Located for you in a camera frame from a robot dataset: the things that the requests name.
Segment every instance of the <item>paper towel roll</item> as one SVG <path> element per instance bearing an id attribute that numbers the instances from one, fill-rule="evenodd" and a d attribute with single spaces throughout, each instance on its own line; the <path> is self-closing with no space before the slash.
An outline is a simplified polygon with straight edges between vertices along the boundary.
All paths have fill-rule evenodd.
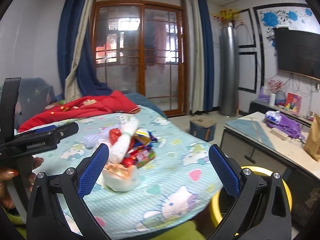
<path id="1" fill-rule="evenodd" d="M 276 94 L 271 93 L 270 94 L 269 106 L 273 107 L 275 105 L 275 101 L 276 101 Z"/>

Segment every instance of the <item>light blue bedsheet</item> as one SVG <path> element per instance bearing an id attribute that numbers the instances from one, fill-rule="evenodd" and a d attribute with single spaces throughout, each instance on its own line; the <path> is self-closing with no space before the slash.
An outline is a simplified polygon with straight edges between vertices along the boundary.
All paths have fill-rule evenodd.
<path id="1" fill-rule="evenodd" d="M 77 121 L 79 132 L 60 142 L 58 149 L 39 154 L 44 163 L 36 170 L 48 175 L 63 173 L 90 156 L 83 136 L 119 122 L 120 114 L 107 114 Z M 122 239 L 179 225 L 201 212 L 222 187 L 213 169 L 210 144 L 174 126 L 155 111 L 141 107 L 135 115 L 140 127 L 159 138 L 156 158 L 139 169 L 140 184 L 132 191 L 114 192 L 99 177 L 84 201 L 112 239 Z M 62 125 L 65 121 L 56 122 Z M 78 232 L 63 201 L 61 206 L 73 231 Z"/>

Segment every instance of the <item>wall-mounted tv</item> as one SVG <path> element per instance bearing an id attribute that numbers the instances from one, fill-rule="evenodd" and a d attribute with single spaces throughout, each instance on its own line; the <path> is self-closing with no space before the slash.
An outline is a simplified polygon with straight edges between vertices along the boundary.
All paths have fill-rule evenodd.
<path id="1" fill-rule="evenodd" d="M 320 80 L 320 35 L 274 29 L 278 70 Z"/>

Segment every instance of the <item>sliding glass door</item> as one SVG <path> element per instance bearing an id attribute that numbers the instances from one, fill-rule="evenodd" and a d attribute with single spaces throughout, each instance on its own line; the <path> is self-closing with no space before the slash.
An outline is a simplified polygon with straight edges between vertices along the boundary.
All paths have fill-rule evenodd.
<path id="1" fill-rule="evenodd" d="M 101 82 L 141 93 L 167 115 L 182 113 L 181 11 L 148 4 L 96 6 L 93 46 Z"/>

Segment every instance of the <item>wall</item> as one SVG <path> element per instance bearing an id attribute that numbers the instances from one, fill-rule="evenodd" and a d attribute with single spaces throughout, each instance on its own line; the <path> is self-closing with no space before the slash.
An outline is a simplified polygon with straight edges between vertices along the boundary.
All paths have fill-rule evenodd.
<path id="1" fill-rule="evenodd" d="M 65 0 L 13 0 L 0 21 L 0 84 L 41 77 L 61 93 L 57 41 Z"/>
<path id="2" fill-rule="evenodd" d="M 221 7 L 208 1 L 209 13 L 216 14 L 221 11 Z M 213 91 L 213 107 L 219 106 L 220 96 L 220 33 L 221 24 L 217 19 L 210 16 L 212 38 L 213 38 L 213 55 L 214 55 L 214 91 Z"/>
<path id="3" fill-rule="evenodd" d="M 62 92 L 58 72 L 57 42 L 61 12 L 65 0 L 45 0 L 36 32 L 34 76 L 53 86 L 56 95 Z"/>
<path id="4" fill-rule="evenodd" d="M 0 21 L 0 84 L 34 77 L 36 32 L 45 0 L 13 0 Z"/>
<path id="5" fill-rule="evenodd" d="M 248 92 L 248 91 L 239 91 L 239 108 L 242 111 L 248 112 L 249 104 L 251 100 L 257 98 L 260 92 L 260 84 L 261 84 L 261 50 L 260 50 L 260 39 L 259 39 L 259 32 L 257 21 L 255 17 L 255 10 L 253 9 L 256 6 L 274 4 L 274 3 L 303 3 L 306 4 L 305 0 L 238 0 L 233 3 L 226 5 L 226 8 L 232 8 L 236 6 L 239 10 L 249 9 L 247 12 L 243 13 L 242 15 L 245 16 L 244 19 L 244 26 L 240 26 L 237 29 L 240 44 L 252 44 L 253 42 L 253 33 L 255 35 L 256 46 L 252 48 L 240 48 L 240 53 L 255 53 L 257 54 L 257 90 L 255 93 Z M 282 7 L 281 9 L 285 10 L 301 10 L 301 7 Z M 262 9 L 258 11 L 266 12 L 267 9 Z M 249 12 L 252 16 L 252 25 L 249 21 Z M 260 24 L 262 32 L 265 32 L 263 29 L 263 24 Z M 300 29 L 301 26 L 291 26 L 291 29 Z M 305 31 L 312 31 L 318 33 L 320 31 L 319 24 L 316 21 L 312 21 L 312 28 L 303 27 L 301 30 Z M 277 63 L 276 63 L 276 51 L 272 46 L 272 43 L 268 43 L 263 40 L 264 46 L 264 54 L 265 54 L 265 84 L 271 78 L 274 80 L 282 80 L 286 82 L 286 85 L 281 88 L 285 93 L 292 92 L 294 94 L 298 94 L 302 96 L 302 104 L 300 113 L 301 115 L 306 115 L 311 111 L 315 111 L 320 113 L 320 94 L 318 92 L 309 93 L 314 90 L 315 88 L 315 81 L 298 75 L 293 75 L 293 79 L 290 74 L 279 72 L 277 74 Z M 246 86 L 249 89 L 252 89 L 252 77 L 254 76 L 253 73 L 255 72 L 255 60 L 254 55 L 242 55 L 240 56 L 240 87 Z"/>

